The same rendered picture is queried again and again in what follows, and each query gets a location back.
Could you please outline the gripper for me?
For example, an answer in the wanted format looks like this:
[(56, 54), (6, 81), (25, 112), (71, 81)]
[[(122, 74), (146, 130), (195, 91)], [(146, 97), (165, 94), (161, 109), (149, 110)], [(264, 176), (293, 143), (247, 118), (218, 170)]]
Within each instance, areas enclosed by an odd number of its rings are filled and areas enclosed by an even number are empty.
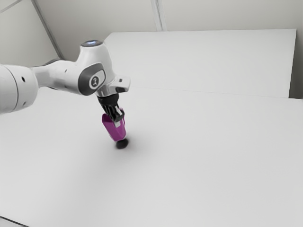
[(118, 128), (125, 115), (124, 110), (118, 106), (119, 94), (117, 93), (106, 97), (97, 96), (97, 99), (101, 106), (115, 106), (112, 121), (114, 126)]

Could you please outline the magenta faceted mug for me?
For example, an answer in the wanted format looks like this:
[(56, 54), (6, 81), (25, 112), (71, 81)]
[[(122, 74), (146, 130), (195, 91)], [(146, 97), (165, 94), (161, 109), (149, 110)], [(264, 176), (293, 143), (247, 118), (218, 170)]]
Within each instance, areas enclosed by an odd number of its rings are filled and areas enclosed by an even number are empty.
[(112, 121), (115, 108), (104, 106), (104, 110), (105, 113), (102, 115), (102, 123), (105, 126), (108, 134), (115, 142), (123, 140), (126, 137), (125, 119), (123, 119), (121, 121), (121, 125), (116, 128)]

